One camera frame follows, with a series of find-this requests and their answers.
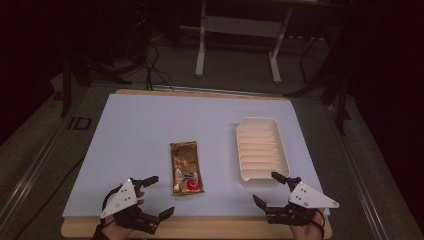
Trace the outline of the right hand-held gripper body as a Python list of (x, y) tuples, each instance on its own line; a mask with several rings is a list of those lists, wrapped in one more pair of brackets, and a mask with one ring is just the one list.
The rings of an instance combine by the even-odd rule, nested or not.
[(288, 204), (284, 207), (267, 206), (265, 215), (270, 224), (308, 225), (316, 210), (340, 206), (337, 201), (304, 183), (300, 177), (288, 178), (287, 185), (290, 190)]

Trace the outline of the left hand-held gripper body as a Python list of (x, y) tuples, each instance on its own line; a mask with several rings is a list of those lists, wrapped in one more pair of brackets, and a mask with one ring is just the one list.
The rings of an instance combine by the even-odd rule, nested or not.
[(100, 214), (100, 224), (113, 215), (116, 224), (128, 229), (154, 234), (159, 225), (159, 218), (145, 214), (139, 208), (140, 180), (129, 178), (126, 182), (111, 190), (105, 197)]

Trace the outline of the white ribbed plastic tray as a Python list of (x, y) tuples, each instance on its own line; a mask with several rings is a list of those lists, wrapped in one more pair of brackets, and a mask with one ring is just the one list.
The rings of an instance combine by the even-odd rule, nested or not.
[(274, 186), (277, 172), (290, 176), (290, 167), (277, 122), (271, 118), (246, 117), (236, 128), (241, 183)]

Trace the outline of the gold snack packet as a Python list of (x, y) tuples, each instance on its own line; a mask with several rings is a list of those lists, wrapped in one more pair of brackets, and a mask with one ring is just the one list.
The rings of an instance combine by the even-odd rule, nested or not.
[(204, 192), (200, 174), (197, 142), (171, 143), (173, 195), (189, 196)]

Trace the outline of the person's left hand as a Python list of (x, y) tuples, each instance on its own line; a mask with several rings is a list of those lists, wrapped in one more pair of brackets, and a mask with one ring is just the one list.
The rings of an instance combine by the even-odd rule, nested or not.
[(134, 229), (117, 225), (114, 216), (110, 215), (105, 219), (105, 225), (101, 231), (109, 240), (126, 240), (134, 232)]

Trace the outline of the person's right hand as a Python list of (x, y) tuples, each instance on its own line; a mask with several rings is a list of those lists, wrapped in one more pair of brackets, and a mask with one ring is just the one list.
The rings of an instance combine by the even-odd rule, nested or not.
[(304, 226), (290, 225), (293, 240), (323, 240), (324, 238), (324, 215), (323, 209), (315, 211), (311, 222)]

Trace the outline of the pale blue table mat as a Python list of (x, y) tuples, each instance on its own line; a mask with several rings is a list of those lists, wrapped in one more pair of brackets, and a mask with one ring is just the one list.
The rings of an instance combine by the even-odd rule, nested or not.
[[(97, 217), (105, 196), (128, 178), (158, 177), (146, 188), (149, 214), (174, 208), (179, 217), (259, 216), (253, 198), (286, 204), (287, 186), (244, 186), (240, 181), (236, 128), (245, 117), (278, 123), (290, 174), (314, 189), (321, 184), (293, 105), (288, 100), (112, 94), (109, 96), (64, 217)], [(194, 141), (204, 191), (173, 193), (170, 146)]]

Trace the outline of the black stand leg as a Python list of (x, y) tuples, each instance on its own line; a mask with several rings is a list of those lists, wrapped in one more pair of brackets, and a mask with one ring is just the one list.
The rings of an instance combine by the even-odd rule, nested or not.
[(62, 86), (62, 113), (65, 117), (72, 105), (72, 72), (69, 60), (65, 60), (63, 64), (63, 86)]
[(338, 104), (337, 104), (337, 112), (336, 112), (336, 120), (335, 120), (338, 133), (342, 136), (345, 135), (344, 119), (345, 119), (345, 107), (346, 107), (346, 100), (347, 100), (347, 93), (348, 93), (348, 85), (349, 85), (349, 78), (343, 77), (340, 80), (340, 84), (339, 84)]

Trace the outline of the metal floor rail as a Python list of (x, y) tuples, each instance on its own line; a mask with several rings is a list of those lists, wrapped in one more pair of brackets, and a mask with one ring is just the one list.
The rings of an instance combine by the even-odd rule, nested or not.
[(73, 115), (36, 112), (0, 147), (0, 232), (8, 228)]
[(327, 119), (330, 121), (332, 131), (336, 135), (338, 142), (342, 148), (344, 158), (347, 161), (348, 169), (351, 175), (353, 186), (361, 203), (364, 215), (367, 219), (368, 225), (371, 228), (371, 231), (374, 235), (375, 240), (389, 240), (387, 232), (381, 222), (380, 216), (375, 208), (374, 201), (367, 189), (365, 181), (361, 175), (360, 169), (357, 165), (356, 159), (353, 155), (352, 148), (349, 145), (347, 138), (342, 136), (339, 132), (335, 120), (336, 120), (336, 110), (333, 106), (324, 105), (323, 110), (327, 116)]

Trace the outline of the black floor bracket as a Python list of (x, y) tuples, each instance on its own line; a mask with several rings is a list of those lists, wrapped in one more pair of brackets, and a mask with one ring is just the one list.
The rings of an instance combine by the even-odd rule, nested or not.
[(68, 130), (88, 130), (92, 124), (91, 118), (72, 117), (67, 127)]

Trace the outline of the metal rail behind table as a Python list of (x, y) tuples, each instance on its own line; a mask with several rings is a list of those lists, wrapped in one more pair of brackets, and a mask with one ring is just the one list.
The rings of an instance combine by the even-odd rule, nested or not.
[(232, 95), (232, 96), (248, 96), (256, 98), (282, 98), (281, 94), (270, 93), (255, 93), (246, 91), (233, 91), (233, 90), (220, 90), (210, 88), (195, 88), (195, 87), (182, 87), (182, 86), (154, 86), (152, 90), (155, 92), (169, 92), (181, 94), (215, 94), (215, 95)]

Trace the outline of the white metal desk frame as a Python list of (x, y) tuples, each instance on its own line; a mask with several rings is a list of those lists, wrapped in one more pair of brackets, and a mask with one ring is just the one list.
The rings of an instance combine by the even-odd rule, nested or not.
[(283, 14), (283, 20), (280, 22), (253, 20), (243, 18), (233, 18), (224, 16), (208, 15), (206, 11), (207, 0), (201, 0), (201, 19), (200, 19), (200, 41), (195, 68), (195, 76), (202, 77), (205, 64), (205, 37), (207, 32), (235, 34), (255, 37), (274, 38), (275, 46), (268, 52), (268, 59), (272, 78), (275, 84), (282, 82), (277, 57), (281, 44), (285, 37), (289, 20), (293, 9), (288, 8)]

